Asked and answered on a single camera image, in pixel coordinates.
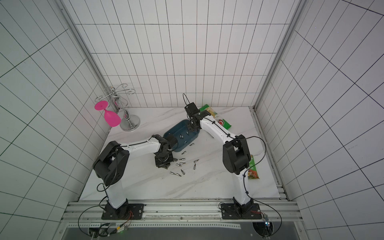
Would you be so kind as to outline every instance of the black bracket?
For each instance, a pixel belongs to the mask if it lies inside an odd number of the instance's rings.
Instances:
[[[114,209],[109,202],[104,207],[103,220],[128,220],[129,211],[132,212],[132,220],[140,220],[143,215],[144,204],[129,204],[128,201],[123,203],[118,209]]]
[[[163,138],[158,134],[152,135],[152,137],[156,138],[160,143],[159,151],[155,152],[156,167],[163,167],[165,169],[168,169],[170,163],[174,161],[172,152],[168,149],[171,149],[175,143],[172,142],[173,145],[171,146],[170,142],[167,139]]]
[[[239,175],[243,169],[249,167],[249,161],[251,154],[243,135],[236,136],[236,139],[223,145],[223,164],[229,172]]]
[[[187,125],[189,132],[194,132],[201,129],[200,120],[202,120],[206,116],[210,116],[211,114],[207,110],[200,111],[195,103],[190,103],[184,107],[187,115],[189,117],[189,123]]]
[[[240,205],[235,198],[232,204],[220,204],[221,217],[223,219],[262,219],[263,214],[260,212],[258,204],[251,199],[246,204]]]

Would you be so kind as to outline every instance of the marble tabletop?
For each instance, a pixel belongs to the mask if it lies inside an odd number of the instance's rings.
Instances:
[[[215,107],[232,127],[236,135],[258,136],[248,107]],[[130,108],[131,114],[141,119],[140,126],[132,132],[124,132],[119,126],[113,127],[104,145],[110,141],[120,144],[137,142],[150,138],[153,134],[163,135],[171,127],[187,118],[184,108]],[[262,142],[257,138],[247,140],[249,151],[258,161],[264,154]],[[170,167],[157,168],[154,154],[146,154],[129,159],[122,177],[122,186],[127,199],[218,199],[233,197],[233,183],[222,162],[222,144],[204,130],[181,152],[174,152],[175,158],[186,158],[182,167],[171,163]],[[169,172],[179,173],[182,177]],[[249,180],[252,197],[279,197],[278,189],[268,161],[264,159],[257,165],[260,179]],[[101,200],[104,192],[97,192],[96,186],[102,182],[94,170],[85,185],[80,200]]]

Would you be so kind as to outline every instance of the silver stand base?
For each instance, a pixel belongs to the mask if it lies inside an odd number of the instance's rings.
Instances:
[[[140,118],[136,115],[129,115],[129,119],[123,118],[120,127],[123,131],[130,132],[140,125]]]

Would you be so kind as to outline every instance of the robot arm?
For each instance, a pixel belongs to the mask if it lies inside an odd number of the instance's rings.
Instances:
[[[108,203],[112,208],[118,209],[127,202],[123,194],[121,178],[128,159],[154,153],[156,166],[168,168],[170,162],[174,161],[172,152],[168,149],[174,144],[174,139],[167,140],[158,134],[148,140],[128,144],[118,144],[116,141],[108,143],[93,164],[93,169],[96,175],[103,180],[104,186],[107,186],[105,191],[108,195]]]
[[[203,129],[223,144],[223,164],[232,173],[235,187],[233,200],[235,205],[237,204],[243,211],[247,211],[253,202],[246,194],[248,178],[243,177],[248,176],[249,161],[251,161],[246,138],[243,135],[236,136],[217,124],[210,113],[206,110],[200,112],[194,103],[188,104],[185,110],[190,118],[189,131]]]

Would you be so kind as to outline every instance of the white tiled wall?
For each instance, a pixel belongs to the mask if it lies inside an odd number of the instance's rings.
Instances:
[[[0,1],[0,239],[52,239],[109,130],[53,0]]]
[[[133,107],[254,105],[298,0],[63,0]]]
[[[309,1],[257,108],[311,240],[382,239],[383,14]]]

